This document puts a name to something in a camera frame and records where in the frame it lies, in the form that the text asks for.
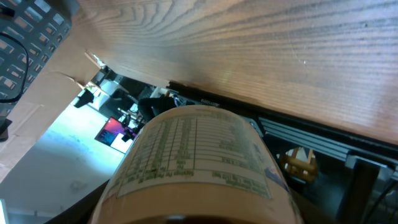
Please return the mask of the green round can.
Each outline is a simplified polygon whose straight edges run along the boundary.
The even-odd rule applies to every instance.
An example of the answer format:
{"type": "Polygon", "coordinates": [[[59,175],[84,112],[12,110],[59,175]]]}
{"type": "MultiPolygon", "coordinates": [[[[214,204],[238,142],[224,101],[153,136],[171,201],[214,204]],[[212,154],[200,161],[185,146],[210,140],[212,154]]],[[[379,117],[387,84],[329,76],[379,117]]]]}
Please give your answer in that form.
{"type": "Polygon", "coordinates": [[[168,110],[139,132],[90,223],[302,223],[287,183],[242,117],[168,110]]]}

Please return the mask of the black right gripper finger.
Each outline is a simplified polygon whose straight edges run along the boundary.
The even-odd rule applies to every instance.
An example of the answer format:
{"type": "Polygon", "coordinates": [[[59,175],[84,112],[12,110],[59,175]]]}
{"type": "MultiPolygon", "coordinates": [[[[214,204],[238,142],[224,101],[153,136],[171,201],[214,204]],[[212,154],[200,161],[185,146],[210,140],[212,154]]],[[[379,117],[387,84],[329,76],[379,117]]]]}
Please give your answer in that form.
{"type": "Polygon", "coordinates": [[[61,214],[47,221],[45,224],[86,224],[93,213],[109,180],[94,189],[77,203],[61,214]]]}

